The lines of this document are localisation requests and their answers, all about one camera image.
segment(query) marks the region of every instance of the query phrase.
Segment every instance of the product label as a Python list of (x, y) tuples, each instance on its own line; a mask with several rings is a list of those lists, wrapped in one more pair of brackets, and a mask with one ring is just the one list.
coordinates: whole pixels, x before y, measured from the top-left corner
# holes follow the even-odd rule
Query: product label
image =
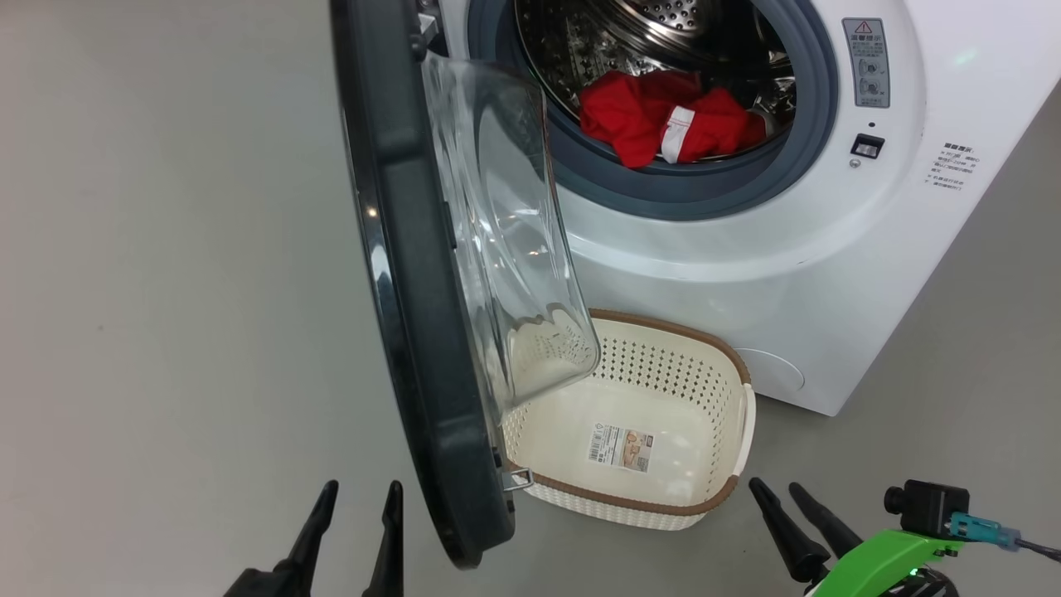
[(590, 437), (589, 459), (598, 464), (648, 472), (653, 437), (642, 432), (597, 423)]

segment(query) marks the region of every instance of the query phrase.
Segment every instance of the barcode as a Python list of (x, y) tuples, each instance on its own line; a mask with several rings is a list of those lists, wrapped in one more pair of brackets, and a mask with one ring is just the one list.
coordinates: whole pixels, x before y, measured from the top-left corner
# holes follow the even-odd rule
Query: barcode
[(590, 441), (590, 460), (604, 462), (601, 460), (601, 450), (604, 449), (604, 429), (593, 432), (593, 440)]

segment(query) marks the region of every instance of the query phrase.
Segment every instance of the open door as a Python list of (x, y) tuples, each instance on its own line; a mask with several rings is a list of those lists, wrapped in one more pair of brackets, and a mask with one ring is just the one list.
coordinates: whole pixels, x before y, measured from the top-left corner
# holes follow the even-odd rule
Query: open door
[(571, 267), (541, 90), (439, 57), (414, 2), (332, 0), (342, 121), (380, 332), (438, 537), (508, 541), (501, 414), (599, 354)]

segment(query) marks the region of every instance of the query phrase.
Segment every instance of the white label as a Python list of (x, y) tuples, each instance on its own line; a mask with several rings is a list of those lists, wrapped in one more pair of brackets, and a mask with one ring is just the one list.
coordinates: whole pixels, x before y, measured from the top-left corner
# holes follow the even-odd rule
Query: white label
[(980, 158), (976, 157), (973, 147), (960, 143), (943, 143), (939, 153), (933, 157), (924, 181), (945, 190), (961, 191), (966, 182), (976, 173)]
[(653, 437), (643, 432), (597, 423), (590, 435), (589, 459), (598, 464), (648, 472)]
[(674, 106), (671, 110), (671, 119), (667, 120), (666, 130), (663, 131), (663, 143), (660, 152), (667, 163), (678, 163), (678, 154), (681, 153), (681, 145), (685, 142), (685, 134), (693, 123), (696, 112), (681, 106)]

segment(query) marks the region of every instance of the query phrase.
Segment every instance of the blue connector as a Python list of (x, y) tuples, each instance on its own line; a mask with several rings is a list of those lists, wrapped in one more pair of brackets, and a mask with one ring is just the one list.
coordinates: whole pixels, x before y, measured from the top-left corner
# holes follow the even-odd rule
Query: blue connector
[(1007, 529), (994, 521), (955, 512), (951, 515), (950, 531), (954, 537), (976, 543), (990, 543), (1006, 551), (1021, 550), (1021, 546), (1016, 544), (1021, 539), (1021, 531)]

